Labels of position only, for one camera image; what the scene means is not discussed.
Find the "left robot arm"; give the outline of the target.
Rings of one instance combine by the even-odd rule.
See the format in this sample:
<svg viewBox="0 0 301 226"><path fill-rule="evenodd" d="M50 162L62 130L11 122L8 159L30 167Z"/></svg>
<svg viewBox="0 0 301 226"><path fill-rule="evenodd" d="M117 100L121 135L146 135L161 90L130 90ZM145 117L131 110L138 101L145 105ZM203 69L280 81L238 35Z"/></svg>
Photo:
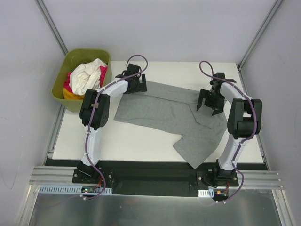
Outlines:
<svg viewBox="0 0 301 226"><path fill-rule="evenodd" d="M141 67L128 63L126 70L106 86L86 91L79 117L85 129L85 150L72 178L73 183L95 183L102 176L95 169L103 128L109 119L110 101L121 94L147 91L146 78Z"/></svg>

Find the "grey t shirt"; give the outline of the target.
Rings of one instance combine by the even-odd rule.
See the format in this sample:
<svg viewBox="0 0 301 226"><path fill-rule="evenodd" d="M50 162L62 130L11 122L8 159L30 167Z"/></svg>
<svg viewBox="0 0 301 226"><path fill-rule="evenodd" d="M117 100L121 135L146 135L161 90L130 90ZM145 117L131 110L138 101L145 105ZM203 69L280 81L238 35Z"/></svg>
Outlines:
<svg viewBox="0 0 301 226"><path fill-rule="evenodd" d="M197 109L198 97L195 90L149 81L146 92L122 96L114 119L181 135L173 147L196 169L216 150L227 129L224 113L212 115L206 106Z"/></svg>

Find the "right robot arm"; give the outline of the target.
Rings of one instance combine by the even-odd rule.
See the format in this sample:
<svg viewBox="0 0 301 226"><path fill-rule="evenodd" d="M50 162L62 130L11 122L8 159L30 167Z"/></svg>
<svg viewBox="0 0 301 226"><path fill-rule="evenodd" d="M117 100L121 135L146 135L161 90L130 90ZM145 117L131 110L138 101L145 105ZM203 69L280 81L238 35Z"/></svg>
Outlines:
<svg viewBox="0 0 301 226"><path fill-rule="evenodd" d="M262 101L243 93L235 80L226 79L224 73L215 73L211 79L211 89L200 90L197 109L205 105L213 110L212 115L218 115L228 101L231 105L227 121L229 138L222 155L212 170L202 175L201 181L212 187L227 183L237 186L237 160L247 142L261 130Z"/></svg>

